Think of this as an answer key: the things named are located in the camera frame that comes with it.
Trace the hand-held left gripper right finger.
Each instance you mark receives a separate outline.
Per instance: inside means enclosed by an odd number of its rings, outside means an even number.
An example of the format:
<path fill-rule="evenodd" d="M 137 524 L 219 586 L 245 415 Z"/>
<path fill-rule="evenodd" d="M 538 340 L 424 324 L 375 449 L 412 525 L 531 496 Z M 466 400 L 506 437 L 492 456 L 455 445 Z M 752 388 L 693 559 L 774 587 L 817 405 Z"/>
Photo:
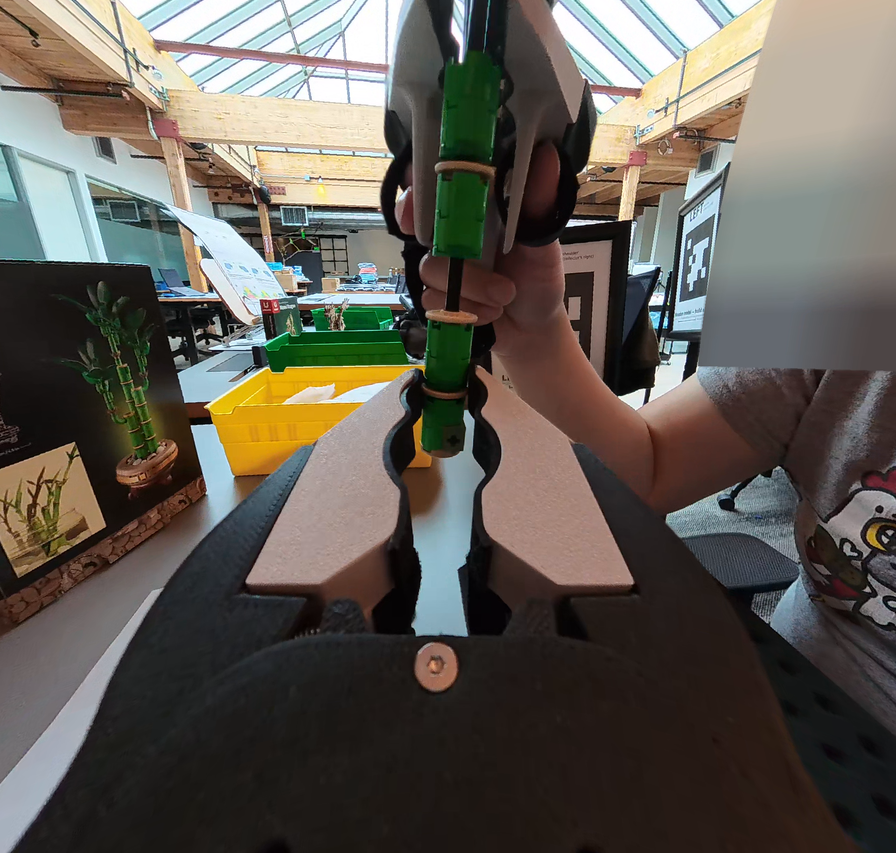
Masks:
<path fill-rule="evenodd" d="M 476 488 L 465 567 L 471 633 L 531 600 L 625 595 L 633 577 L 564 433 L 481 367 L 469 381 Z"/>

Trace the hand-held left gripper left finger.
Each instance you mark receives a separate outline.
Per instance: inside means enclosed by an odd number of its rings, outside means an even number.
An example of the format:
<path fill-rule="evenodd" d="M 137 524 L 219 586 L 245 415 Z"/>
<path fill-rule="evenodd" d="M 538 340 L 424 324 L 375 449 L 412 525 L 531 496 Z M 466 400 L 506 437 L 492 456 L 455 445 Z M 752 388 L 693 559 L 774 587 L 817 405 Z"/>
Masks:
<path fill-rule="evenodd" d="M 246 589 L 318 606 L 349 599 L 382 633 L 410 633 L 420 592 L 401 474 L 416 445 L 420 373 L 409 370 L 324 434 L 251 568 Z"/>

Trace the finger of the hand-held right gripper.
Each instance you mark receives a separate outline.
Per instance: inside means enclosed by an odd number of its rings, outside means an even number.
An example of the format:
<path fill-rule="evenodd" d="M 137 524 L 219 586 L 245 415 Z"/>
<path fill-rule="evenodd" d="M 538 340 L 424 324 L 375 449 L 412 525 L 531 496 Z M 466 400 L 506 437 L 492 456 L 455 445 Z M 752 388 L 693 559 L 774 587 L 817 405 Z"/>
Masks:
<path fill-rule="evenodd" d="M 457 58 L 454 0 L 403 0 L 386 83 L 385 141 L 393 156 L 409 144 L 439 145 L 442 70 Z"/>
<path fill-rule="evenodd" d="M 587 83 L 556 24 L 555 0 L 506 0 L 498 130 L 503 160 L 520 143 L 550 140 L 570 162 L 587 161 Z"/>

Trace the toy bamboo stalk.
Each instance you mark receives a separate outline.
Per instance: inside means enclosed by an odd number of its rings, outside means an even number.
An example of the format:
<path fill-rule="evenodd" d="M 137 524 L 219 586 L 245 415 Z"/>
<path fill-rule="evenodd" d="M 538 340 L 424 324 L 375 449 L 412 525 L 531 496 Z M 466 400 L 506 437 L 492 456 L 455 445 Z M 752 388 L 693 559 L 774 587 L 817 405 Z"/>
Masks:
<path fill-rule="evenodd" d="M 465 51 L 457 63 L 468 51 L 482 51 L 501 69 L 494 43 L 500 12 L 499 0 L 469 0 Z M 465 401 L 477 319 L 461 310 L 462 277 L 465 263 L 482 255 L 493 161 L 494 154 L 490 164 L 443 161 L 439 156 L 435 165 L 433 252 L 448 258 L 449 272 L 444 308 L 427 311 L 421 446 L 440 458 L 458 454 L 465 442 Z"/>

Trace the person's right forearm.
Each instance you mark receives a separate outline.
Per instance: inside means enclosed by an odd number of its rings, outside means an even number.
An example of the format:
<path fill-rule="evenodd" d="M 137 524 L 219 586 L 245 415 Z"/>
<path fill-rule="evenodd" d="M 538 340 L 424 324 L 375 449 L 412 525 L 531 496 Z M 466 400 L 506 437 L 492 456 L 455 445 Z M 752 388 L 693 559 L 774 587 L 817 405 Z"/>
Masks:
<path fill-rule="evenodd" d="M 567 322 L 533 332 L 494 321 L 495 351 L 514 389 L 585 444 L 657 513 L 695 503 L 774 466 L 736 433 L 696 377 L 636 411 L 614 395 Z"/>

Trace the person's right hand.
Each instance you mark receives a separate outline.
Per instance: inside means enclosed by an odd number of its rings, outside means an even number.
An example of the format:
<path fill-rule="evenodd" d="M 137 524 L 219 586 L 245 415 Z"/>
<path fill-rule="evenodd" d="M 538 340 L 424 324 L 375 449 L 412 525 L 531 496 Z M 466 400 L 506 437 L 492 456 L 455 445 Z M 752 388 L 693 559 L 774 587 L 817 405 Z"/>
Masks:
<path fill-rule="evenodd" d="M 522 201 L 521 218 L 547 217 L 554 205 L 559 181 L 559 158 L 554 145 L 542 143 L 533 152 Z M 395 215 L 402 232 L 414 236 L 414 195 L 408 186 L 397 200 Z M 523 371 L 558 370 L 593 380 L 594 371 L 584 356 L 564 308 L 565 281 L 557 242 L 527 246 L 515 241 L 508 253 L 497 246 L 493 269 L 467 261 L 463 267 L 461 310 L 477 315 L 478 323 L 493 323 L 496 351 L 505 366 Z M 422 258 L 421 309 L 445 306 L 447 258 Z"/>

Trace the white plastic bag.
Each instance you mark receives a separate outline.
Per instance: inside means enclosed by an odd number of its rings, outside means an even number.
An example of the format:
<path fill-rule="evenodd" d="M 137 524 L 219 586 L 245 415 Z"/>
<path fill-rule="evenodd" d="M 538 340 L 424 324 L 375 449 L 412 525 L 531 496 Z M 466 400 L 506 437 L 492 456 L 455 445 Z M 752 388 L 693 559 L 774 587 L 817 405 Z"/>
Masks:
<path fill-rule="evenodd" d="M 377 392 L 387 388 L 389 382 L 379 382 L 371 385 L 363 385 L 348 389 L 337 394 L 336 385 L 309 386 L 283 401 L 283 404 L 318 404 L 322 402 L 336 403 L 364 403 L 370 400 Z"/>

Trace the framed marker sign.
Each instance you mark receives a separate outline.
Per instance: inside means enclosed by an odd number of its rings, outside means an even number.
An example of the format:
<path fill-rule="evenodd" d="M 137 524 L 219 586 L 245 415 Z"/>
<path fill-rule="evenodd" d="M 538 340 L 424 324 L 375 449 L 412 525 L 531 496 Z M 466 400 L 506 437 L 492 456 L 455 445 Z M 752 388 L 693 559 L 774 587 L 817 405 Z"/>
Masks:
<path fill-rule="evenodd" d="M 711 258 L 729 167 L 684 203 L 678 213 L 670 327 L 673 341 L 699 341 L 706 308 Z"/>
<path fill-rule="evenodd" d="M 592 223 L 561 233 L 565 308 L 591 366 L 618 391 L 630 220 Z"/>

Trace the green plastic bin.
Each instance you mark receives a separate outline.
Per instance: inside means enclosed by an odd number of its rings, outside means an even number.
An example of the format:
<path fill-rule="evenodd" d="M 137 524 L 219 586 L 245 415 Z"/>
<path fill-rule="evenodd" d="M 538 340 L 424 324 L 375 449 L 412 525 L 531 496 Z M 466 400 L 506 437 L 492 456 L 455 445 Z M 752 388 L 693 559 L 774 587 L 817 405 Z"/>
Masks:
<path fill-rule="evenodd" d="M 268 365 L 281 373 L 288 367 L 407 365 L 408 357 L 394 330 L 285 332 L 265 343 Z"/>

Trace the small green bin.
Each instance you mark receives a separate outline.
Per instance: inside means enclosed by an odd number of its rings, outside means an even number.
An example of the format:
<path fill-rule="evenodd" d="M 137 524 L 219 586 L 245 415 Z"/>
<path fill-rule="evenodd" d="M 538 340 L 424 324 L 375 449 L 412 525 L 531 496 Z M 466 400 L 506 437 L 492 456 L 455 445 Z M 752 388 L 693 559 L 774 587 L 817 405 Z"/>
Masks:
<path fill-rule="evenodd" d="M 313 309 L 311 315 L 316 331 L 330 331 L 324 307 Z M 348 306 L 344 313 L 344 319 L 345 331 L 391 330 L 394 323 L 393 312 L 389 307 Z"/>

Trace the small dark box red label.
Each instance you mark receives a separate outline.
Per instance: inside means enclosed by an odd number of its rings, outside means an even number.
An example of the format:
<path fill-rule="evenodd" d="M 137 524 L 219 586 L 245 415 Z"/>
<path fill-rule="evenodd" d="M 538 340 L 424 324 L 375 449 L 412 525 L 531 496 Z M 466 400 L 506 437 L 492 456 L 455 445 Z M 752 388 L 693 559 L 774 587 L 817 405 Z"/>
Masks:
<path fill-rule="evenodd" d="M 297 336 L 302 332 L 301 315 L 297 307 L 297 297 L 281 296 L 278 298 L 263 298 L 259 300 L 263 330 L 267 341 L 287 333 Z"/>

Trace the black toy set box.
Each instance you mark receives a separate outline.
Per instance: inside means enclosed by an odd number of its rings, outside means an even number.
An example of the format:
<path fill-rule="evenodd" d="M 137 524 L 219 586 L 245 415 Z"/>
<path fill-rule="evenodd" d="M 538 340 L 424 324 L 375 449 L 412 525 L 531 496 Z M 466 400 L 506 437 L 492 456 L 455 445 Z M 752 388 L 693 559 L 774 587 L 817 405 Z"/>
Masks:
<path fill-rule="evenodd" d="M 1 631 L 206 492 L 151 271 L 2 261 Z"/>

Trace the tilted poster board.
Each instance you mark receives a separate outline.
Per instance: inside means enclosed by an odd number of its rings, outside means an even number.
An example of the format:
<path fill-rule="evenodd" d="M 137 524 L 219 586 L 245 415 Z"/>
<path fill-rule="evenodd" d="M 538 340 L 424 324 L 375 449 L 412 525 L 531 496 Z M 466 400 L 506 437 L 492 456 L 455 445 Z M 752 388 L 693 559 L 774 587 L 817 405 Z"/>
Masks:
<path fill-rule="evenodd" d="M 200 267 L 223 304 L 237 321 L 258 322 L 260 300 L 284 295 L 268 263 L 227 222 L 175 206 L 169 210 L 210 254 Z"/>

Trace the building instruction booklet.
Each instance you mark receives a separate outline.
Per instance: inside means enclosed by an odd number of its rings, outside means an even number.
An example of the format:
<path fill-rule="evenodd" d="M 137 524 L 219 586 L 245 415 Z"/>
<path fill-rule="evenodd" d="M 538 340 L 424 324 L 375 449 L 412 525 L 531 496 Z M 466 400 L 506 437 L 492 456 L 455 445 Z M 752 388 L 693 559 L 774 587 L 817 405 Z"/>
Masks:
<path fill-rule="evenodd" d="M 73 591 L 1 641 L 1 777 L 5 779 L 49 727 L 125 628 L 158 590 L 138 592 L 123 605 Z"/>

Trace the person's grey trousers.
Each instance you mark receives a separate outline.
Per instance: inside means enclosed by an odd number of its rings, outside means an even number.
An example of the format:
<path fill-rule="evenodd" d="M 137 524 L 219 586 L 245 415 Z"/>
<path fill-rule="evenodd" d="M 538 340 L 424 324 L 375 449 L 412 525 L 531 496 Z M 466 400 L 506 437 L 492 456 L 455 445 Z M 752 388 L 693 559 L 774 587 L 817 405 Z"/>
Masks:
<path fill-rule="evenodd" d="M 784 593 L 770 626 L 894 734 L 893 634 L 812 601 L 801 580 Z"/>

